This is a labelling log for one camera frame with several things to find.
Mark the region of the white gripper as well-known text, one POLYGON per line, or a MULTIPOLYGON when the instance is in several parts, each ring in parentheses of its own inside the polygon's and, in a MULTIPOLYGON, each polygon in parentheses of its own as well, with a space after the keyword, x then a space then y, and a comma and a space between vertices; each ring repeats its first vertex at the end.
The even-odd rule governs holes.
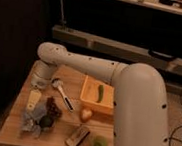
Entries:
POLYGON ((47 64, 42 60, 36 62, 33 76, 31 77, 31 84, 38 89, 34 88, 29 92, 26 107, 28 111, 32 111, 36 107, 38 101, 41 99, 41 91, 39 89, 45 89, 50 84, 51 78, 56 70, 57 67, 53 64, 47 64))

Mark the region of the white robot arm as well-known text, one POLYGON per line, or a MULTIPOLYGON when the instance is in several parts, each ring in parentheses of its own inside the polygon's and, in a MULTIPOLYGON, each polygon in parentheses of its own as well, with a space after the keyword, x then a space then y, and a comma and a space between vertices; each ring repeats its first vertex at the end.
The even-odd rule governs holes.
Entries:
POLYGON ((39 62, 31 83, 45 89, 59 65, 68 65, 113 86, 114 146, 169 146, 165 82, 145 63, 122 62, 69 53, 61 44, 38 46, 39 62))

